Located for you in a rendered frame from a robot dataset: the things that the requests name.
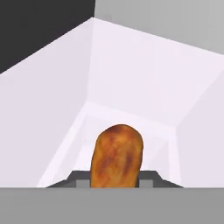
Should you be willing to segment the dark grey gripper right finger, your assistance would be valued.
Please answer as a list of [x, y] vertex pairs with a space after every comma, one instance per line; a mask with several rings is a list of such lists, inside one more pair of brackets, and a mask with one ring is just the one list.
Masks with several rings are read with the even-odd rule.
[[181, 185], [174, 184], [162, 179], [157, 171], [140, 171], [137, 178], [138, 188], [181, 188]]

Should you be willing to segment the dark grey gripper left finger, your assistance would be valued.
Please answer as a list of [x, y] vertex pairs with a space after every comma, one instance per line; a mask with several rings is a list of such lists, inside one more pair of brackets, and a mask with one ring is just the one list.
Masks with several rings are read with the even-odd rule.
[[67, 179], [49, 185], [49, 188], [89, 188], [90, 171], [72, 171]]

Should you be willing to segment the white tupperware container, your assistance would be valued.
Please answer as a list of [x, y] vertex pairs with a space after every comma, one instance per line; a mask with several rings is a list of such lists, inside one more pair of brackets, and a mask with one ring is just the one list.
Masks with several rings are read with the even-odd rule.
[[125, 123], [145, 170], [224, 187], [224, 55], [92, 18], [0, 73], [0, 187], [46, 187], [90, 166]]

